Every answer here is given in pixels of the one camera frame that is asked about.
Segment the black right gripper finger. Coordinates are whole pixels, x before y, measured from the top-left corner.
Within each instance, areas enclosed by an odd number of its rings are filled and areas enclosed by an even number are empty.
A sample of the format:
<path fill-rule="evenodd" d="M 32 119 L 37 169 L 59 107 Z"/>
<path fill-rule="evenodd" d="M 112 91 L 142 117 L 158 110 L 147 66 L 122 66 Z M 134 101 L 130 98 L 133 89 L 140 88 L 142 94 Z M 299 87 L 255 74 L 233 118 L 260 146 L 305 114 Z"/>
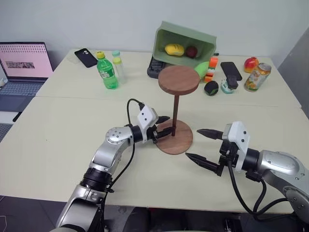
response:
<path fill-rule="evenodd" d="M 223 132 L 213 129 L 199 129 L 197 133 L 214 140 L 222 140 L 223 139 Z"/>
<path fill-rule="evenodd" d="M 193 153 L 185 153 L 185 154 L 191 161 L 193 161 L 198 166 L 205 168 L 207 170 L 210 170 L 217 175 L 221 175 L 221 173 L 219 172 L 219 164 L 211 162 L 207 160 L 205 157 L 197 155 L 197 154 L 193 154 Z"/>

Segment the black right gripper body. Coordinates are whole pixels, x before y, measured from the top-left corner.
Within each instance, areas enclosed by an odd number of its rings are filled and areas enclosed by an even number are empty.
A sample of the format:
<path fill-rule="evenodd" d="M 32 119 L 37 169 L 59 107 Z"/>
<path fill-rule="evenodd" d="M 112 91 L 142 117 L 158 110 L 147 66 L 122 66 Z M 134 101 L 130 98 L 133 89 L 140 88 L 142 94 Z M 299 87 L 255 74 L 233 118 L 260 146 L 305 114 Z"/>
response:
<path fill-rule="evenodd" d="M 228 140 L 223 140 L 222 145 L 220 147 L 219 153 L 219 166 L 217 168 L 216 174 L 218 176 L 222 175 L 224 167 L 228 167 L 228 162 L 231 161 L 231 166 L 235 168 L 239 155 L 237 154 L 239 148 L 234 142 L 230 142 Z"/>

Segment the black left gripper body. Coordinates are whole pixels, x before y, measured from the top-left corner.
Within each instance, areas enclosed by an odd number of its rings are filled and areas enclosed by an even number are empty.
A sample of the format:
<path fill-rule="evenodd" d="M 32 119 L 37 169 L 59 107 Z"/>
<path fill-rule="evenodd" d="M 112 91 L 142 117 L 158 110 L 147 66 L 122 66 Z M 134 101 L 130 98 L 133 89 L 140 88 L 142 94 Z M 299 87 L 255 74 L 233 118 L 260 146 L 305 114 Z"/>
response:
<path fill-rule="evenodd" d="M 152 140 L 153 144 L 157 144 L 157 126 L 154 124 L 152 127 L 149 127 L 146 131 L 147 140 Z"/>

